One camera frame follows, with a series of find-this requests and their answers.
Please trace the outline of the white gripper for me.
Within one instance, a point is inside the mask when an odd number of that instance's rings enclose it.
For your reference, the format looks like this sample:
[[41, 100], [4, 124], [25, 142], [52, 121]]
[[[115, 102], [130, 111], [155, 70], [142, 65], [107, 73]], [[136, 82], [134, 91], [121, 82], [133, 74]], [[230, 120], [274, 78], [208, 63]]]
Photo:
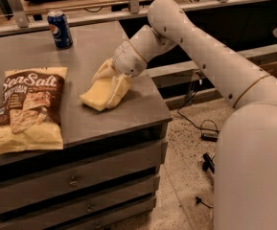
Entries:
[[116, 76], [117, 71], [123, 73], [118, 77], [112, 78], [111, 88], [105, 107], [107, 109], [116, 107], [129, 90], [131, 86], [131, 77], [139, 76], [146, 68], [146, 47], [143, 44], [134, 44], [131, 41], [124, 41], [115, 50], [112, 59], [107, 59], [92, 78], [92, 81], [95, 82], [99, 79]]

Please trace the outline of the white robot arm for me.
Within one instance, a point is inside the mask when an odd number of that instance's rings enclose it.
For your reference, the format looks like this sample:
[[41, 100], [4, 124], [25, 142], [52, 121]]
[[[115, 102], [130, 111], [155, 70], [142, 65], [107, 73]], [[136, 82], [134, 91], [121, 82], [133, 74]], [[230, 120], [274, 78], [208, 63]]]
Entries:
[[214, 230], [277, 230], [277, 79], [203, 32], [174, 0], [154, 0], [148, 21], [96, 78], [136, 77], [150, 59], [180, 46], [234, 109], [215, 157]]

